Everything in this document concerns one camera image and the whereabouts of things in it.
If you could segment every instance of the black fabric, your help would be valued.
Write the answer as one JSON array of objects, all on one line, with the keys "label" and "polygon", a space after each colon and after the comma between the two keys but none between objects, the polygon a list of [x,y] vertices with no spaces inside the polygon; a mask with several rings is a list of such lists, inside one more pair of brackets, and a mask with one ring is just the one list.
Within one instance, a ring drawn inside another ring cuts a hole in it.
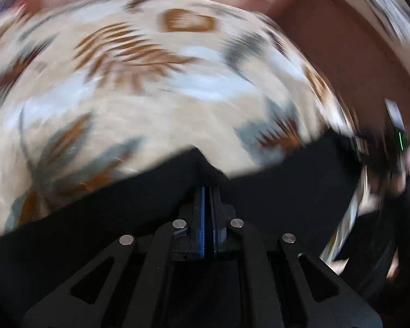
[{"label": "black fabric", "polygon": [[[386,281],[398,249],[399,275]],[[404,193],[357,218],[337,260],[349,258],[341,278],[367,299],[389,328],[410,327],[410,177]]]},{"label": "black fabric", "polygon": [[[219,185],[222,200],[234,205],[237,216],[261,231],[292,232],[318,255],[346,212],[361,172],[342,142],[329,131],[283,164],[231,181],[192,150],[24,225],[0,238],[0,307],[20,323],[35,303],[116,238],[149,234],[175,219],[201,185]],[[204,267],[199,277],[196,270],[174,274],[184,288],[206,289],[178,295],[167,327],[238,326],[235,266]],[[193,295],[207,304],[187,309]],[[236,303],[228,304],[234,298]]]}]

